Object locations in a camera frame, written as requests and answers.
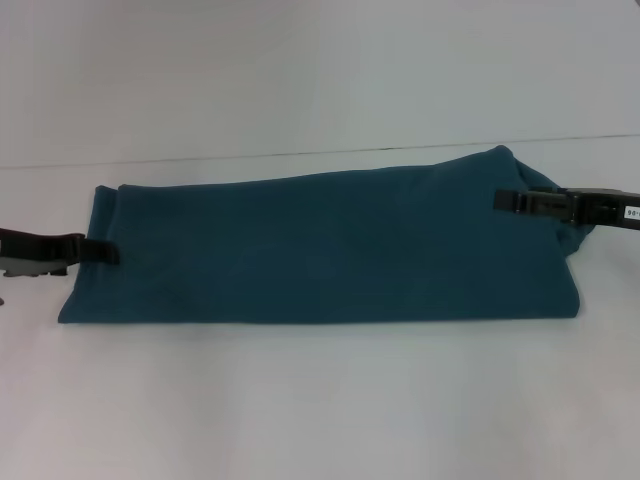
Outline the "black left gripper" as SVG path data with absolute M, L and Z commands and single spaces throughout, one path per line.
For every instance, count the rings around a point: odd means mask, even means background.
M 83 234 L 38 235 L 1 230 L 1 272 L 4 277 L 66 276 L 76 263 L 118 265 L 120 253 L 112 242 Z

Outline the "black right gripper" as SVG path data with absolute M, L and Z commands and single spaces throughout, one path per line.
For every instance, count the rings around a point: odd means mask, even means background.
M 574 225 L 639 227 L 639 194 L 614 189 L 497 190 L 493 209 Z

